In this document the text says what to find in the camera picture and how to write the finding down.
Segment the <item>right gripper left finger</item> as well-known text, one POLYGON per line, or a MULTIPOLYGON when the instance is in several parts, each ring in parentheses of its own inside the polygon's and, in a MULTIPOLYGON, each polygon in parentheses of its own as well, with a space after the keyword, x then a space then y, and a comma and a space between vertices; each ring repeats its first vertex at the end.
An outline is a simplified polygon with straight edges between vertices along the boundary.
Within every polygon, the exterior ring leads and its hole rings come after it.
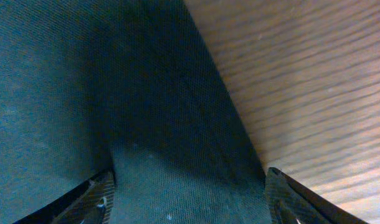
POLYGON ((15 224, 109 224, 114 193, 114 173, 104 170, 15 224))

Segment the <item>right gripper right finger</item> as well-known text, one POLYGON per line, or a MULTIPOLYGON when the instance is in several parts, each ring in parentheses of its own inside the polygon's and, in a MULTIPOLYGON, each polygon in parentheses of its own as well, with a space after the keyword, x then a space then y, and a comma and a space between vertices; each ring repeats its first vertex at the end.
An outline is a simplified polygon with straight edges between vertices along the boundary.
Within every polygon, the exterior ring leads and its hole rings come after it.
POLYGON ((268 169, 265 196, 274 224, 368 224, 275 167, 268 169))

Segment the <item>black t-shirt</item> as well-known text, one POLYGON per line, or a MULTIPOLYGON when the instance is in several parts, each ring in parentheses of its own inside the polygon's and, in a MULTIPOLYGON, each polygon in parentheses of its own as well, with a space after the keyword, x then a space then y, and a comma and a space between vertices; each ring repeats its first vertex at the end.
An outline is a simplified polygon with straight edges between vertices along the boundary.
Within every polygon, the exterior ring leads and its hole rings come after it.
POLYGON ((270 223, 182 1, 0 1, 0 223, 113 168, 113 223, 270 223))

